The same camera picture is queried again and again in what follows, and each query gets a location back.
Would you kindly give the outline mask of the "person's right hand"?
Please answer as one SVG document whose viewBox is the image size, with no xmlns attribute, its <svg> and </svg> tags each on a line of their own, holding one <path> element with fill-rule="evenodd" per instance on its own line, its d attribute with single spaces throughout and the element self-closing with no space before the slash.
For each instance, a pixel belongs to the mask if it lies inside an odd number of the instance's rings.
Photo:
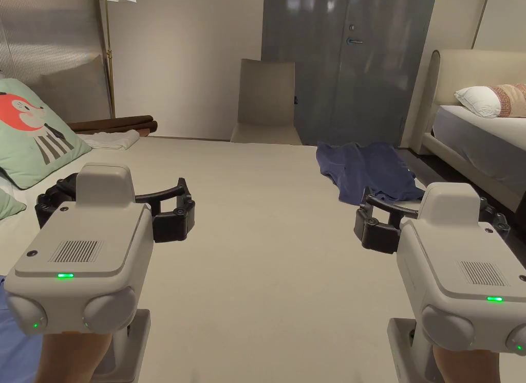
<svg viewBox="0 0 526 383">
<path fill-rule="evenodd" d="M 455 352 L 434 345 L 433 356 L 444 382 L 501 382 L 499 353 Z"/>
</svg>

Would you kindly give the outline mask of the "person's left hand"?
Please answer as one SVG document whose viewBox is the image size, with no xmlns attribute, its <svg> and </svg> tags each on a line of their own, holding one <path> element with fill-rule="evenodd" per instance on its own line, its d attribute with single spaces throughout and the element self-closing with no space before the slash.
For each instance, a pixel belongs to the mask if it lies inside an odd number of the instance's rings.
<svg viewBox="0 0 526 383">
<path fill-rule="evenodd" d="M 35 382 L 90 382 L 112 340 L 112 334 L 44 335 Z"/>
</svg>

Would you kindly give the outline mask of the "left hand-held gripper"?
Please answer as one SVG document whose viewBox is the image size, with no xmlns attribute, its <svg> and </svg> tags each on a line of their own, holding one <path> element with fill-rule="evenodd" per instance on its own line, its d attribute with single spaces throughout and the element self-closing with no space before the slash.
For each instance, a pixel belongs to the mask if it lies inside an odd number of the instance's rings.
<svg viewBox="0 0 526 383">
<path fill-rule="evenodd" d="M 161 212 L 173 198 L 176 208 Z M 41 229 L 5 279 L 14 321 L 27 336 L 110 333 L 92 382 L 137 382 L 151 323 L 138 301 L 154 241 L 185 240 L 195 207 L 184 178 L 135 196 L 122 164 L 87 163 L 59 179 L 37 197 Z"/>
</svg>

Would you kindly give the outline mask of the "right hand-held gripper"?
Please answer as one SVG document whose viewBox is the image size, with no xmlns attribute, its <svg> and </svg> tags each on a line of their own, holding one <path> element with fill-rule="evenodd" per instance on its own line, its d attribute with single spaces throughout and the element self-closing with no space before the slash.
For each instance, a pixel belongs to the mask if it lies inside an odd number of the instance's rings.
<svg viewBox="0 0 526 383">
<path fill-rule="evenodd" d="M 414 313 L 388 323 L 399 382 L 443 381 L 433 346 L 525 355 L 525 271 L 504 241 L 510 232 L 505 215 L 469 184 L 430 184 L 419 212 L 364 189 L 355 235 L 365 249 L 397 249 Z"/>
</svg>

